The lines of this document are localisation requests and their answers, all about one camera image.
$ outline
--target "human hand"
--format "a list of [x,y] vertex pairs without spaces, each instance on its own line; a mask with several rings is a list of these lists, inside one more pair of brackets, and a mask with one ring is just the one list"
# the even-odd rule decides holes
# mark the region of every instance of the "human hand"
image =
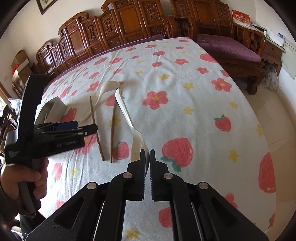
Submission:
[[4,165],[0,173],[0,183],[7,196],[16,200],[19,196],[17,183],[25,181],[35,182],[33,194],[36,199],[44,198],[47,190],[48,159],[43,158],[41,162],[40,172],[18,164]]

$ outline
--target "person's arm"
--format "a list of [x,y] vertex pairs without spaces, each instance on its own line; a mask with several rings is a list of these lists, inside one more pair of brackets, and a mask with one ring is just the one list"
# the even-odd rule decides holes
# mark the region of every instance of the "person's arm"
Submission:
[[22,206],[22,201],[19,197],[18,182],[35,182],[35,198],[41,199],[46,196],[48,159],[45,158],[42,162],[40,172],[17,164],[4,165],[1,168],[0,214],[8,226],[12,224],[12,221],[18,213],[30,216]]

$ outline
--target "wooden chopstick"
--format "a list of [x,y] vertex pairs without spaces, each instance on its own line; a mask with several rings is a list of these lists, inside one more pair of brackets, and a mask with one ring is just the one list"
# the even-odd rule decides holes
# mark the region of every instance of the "wooden chopstick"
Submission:
[[115,111],[116,111],[117,100],[115,99],[113,106],[113,114],[111,121],[111,140],[110,140],[110,162],[112,163],[112,151],[113,151],[113,139],[114,139],[114,125],[115,125]]
[[[89,98],[90,98],[90,103],[91,103],[91,116],[92,116],[92,119],[93,119],[93,124],[95,124],[96,121],[94,119],[94,108],[93,108],[93,105],[92,105],[91,96]],[[96,140],[97,140],[98,145],[99,145],[99,150],[100,150],[101,158],[104,161],[105,160],[105,157],[104,157],[103,150],[102,150],[102,147],[101,147],[101,144],[100,144],[98,131],[96,132]]]

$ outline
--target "plastic spoon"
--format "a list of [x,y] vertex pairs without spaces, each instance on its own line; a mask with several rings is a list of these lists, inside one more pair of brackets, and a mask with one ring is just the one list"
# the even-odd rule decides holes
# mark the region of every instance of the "plastic spoon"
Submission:
[[[112,91],[112,90],[116,90],[120,87],[120,83],[114,80],[108,81],[106,83],[103,84],[101,90],[100,90],[100,94],[99,94],[99,98],[96,101],[96,103],[94,104],[94,111],[95,109],[98,107],[101,97],[104,93]],[[78,123],[85,121],[88,117],[91,116],[91,111],[88,112],[81,120],[78,121]]]
[[140,159],[140,152],[141,149],[144,149],[145,156],[146,156],[146,173],[149,166],[149,150],[146,145],[145,139],[141,132],[139,132],[135,126],[133,125],[133,122],[131,120],[131,117],[129,115],[128,109],[126,108],[126,105],[122,99],[120,89],[117,89],[115,92],[115,98],[117,100],[117,103],[119,107],[121,108],[121,111],[126,119],[126,122],[128,123],[131,132],[133,133],[133,142],[131,145],[131,161],[137,161]]

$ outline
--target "poster on wall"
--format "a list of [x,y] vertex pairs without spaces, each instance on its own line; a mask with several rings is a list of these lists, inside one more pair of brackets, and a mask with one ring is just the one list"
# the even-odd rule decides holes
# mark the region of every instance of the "poster on wall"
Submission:
[[233,17],[233,21],[239,25],[242,25],[246,28],[251,28],[251,20],[250,20],[250,16],[248,14],[245,14],[243,12],[234,10],[232,10],[232,17]]
[[39,10],[41,12],[41,15],[48,10],[48,8],[51,7],[52,4],[54,4],[57,0],[36,0],[37,5],[39,7]]
[[284,36],[285,53],[281,56],[283,69],[295,80],[296,77],[296,45]]

